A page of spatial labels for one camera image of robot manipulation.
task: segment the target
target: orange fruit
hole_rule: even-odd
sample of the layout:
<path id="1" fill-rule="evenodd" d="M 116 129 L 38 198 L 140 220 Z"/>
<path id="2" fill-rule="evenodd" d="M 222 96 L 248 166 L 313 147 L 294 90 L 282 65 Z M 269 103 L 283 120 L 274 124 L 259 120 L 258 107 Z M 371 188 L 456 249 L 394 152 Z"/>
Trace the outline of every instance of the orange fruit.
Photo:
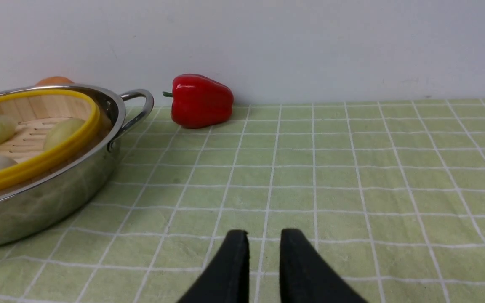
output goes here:
<path id="1" fill-rule="evenodd" d="M 44 79 L 38 81 L 37 84 L 35 84 L 35 86 L 53 85 L 53 84 L 73 84 L 73 83 L 74 82 L 72 82 L 67 77 L 56 76 L 56 77 L 44 78 Z"/>

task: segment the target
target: steamer basket slats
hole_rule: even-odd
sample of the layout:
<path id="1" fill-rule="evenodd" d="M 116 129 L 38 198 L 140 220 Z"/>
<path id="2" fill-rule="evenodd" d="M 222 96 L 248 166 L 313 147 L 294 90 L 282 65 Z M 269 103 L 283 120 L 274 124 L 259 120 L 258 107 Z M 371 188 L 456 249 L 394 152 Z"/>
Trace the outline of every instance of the steamer basket slats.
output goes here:
<path id="1" fill-rule="evenodd" d="M 68 90 L 29 92 L 29 96 L 6 96 L 0 101 L 0 115 L 8 115 L 19 123 L 16 134 L 0 144 L 0 155 L 10 157 L 18 163 L 0 171 L 10 173 L 9 169 L 15 169 L 13 176 L 16 176 L 13 184 L 0 186 L 0 196 L 41 180 L 69 165 L 95 147 L 109 133 L 106 128 L 110 127 L 109 123 L 105 123 L 108 117 L 99 111 L 98 105 L 92 99 Z M 48 131 L 58 122 L 72 117 L 86 121 L 77 131 L 79 136 L 45 153 L 43 145 Z M 62 158 L 62 153 L 67 154 L 67 157 Z M 59 160 L 55 162 L 54 156 L 59 157 Z M 42 170 L 24 177 L 16 170 L 20 165 L 23 168 L 40 165 Z"/>

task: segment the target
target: green tablecloth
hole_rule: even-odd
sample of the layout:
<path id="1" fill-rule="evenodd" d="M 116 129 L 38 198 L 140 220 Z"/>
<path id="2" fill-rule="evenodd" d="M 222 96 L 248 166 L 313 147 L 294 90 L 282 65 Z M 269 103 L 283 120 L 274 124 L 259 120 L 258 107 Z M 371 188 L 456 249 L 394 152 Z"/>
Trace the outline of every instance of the green tablecloth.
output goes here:
<path id="1" fill-rule="evenodd" d="M 485 100 L 239 106 L 201 130 L 169 115 L 125 136 L 83 211 L 0 247 L 0 303 L 175 302 L 236 228 L 253 302 L 279 301 L 282 228 L 370 302 L 485 301 Z"/>

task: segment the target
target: red bell pepper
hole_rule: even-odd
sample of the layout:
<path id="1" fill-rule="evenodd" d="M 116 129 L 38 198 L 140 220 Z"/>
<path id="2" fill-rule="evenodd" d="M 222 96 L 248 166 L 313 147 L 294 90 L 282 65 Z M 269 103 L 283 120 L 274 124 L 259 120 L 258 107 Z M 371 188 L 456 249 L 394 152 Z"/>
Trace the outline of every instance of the red bell pepper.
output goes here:
<path id="1" fill-rule="evenodd" d="M 233 93 L 217 81 L 196 74 L 183 74 L 173 80 L 171 119 L 184 128 L 203 128 L 229 120 L 233 112 Z"/>

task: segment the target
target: bamboo steamer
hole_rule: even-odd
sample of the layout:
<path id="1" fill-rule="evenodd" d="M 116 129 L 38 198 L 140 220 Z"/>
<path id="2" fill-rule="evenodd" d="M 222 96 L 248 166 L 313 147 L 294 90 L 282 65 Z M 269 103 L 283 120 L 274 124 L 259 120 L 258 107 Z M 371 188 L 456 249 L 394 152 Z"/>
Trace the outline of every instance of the bamboo steamer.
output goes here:
<path id="1" fill-rule="evenodd" d="M 0 155 L 18 164 L 0 170 L 0 196 L 32 184 L 75 161 L 106 135 L 107 117 L 87 95 L 72 90 L 32 90 L 0 96 L 0 115 L 18 124 L 16 134 L 0 144 Z M 69 118 L 85 123 L 66 141 L 48 151 L 44 138 L 58 122 Z"/>

